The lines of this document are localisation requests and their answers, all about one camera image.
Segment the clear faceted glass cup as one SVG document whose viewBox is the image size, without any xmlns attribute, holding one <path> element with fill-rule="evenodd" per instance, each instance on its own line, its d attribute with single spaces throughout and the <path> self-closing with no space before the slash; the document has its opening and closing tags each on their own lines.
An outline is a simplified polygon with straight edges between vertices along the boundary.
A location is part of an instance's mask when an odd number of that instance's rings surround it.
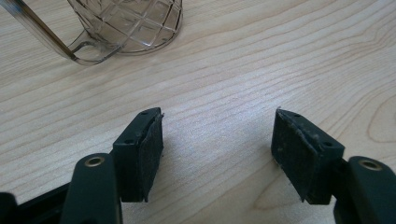
<svg viewBox="0 0 396 224">
<path fill-rule="evenodd" d="M 121 54 L 163 48 L 178 34 L 182 0 L 67 0 L 85 31 Z"/>
</svg>

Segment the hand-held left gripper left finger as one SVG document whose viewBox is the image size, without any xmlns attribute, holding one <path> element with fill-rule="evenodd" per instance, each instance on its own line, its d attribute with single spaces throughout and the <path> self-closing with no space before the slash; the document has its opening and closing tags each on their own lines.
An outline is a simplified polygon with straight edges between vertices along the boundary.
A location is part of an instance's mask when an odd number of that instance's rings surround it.
<svg viewBox="0 0 396 224">
<path fill-rule="evenodd" d="M 146 202 L 163 153 L 163 114 L 159 107 L 137 114 L 113 143 L 120 199 Z"/>
</svg>

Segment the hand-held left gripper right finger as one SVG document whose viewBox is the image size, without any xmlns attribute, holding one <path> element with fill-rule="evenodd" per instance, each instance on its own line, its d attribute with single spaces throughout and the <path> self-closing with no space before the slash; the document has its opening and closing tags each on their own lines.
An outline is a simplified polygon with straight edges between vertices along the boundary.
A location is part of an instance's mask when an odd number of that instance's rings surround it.
<svg viewBox="0 0 396 224">
<path fill-rule="evenodd" d="M 271 152 L 301 199 L 329 204 L 332 168 L 345 147 L 304 116 L 276 111 Z"/>
</svg>

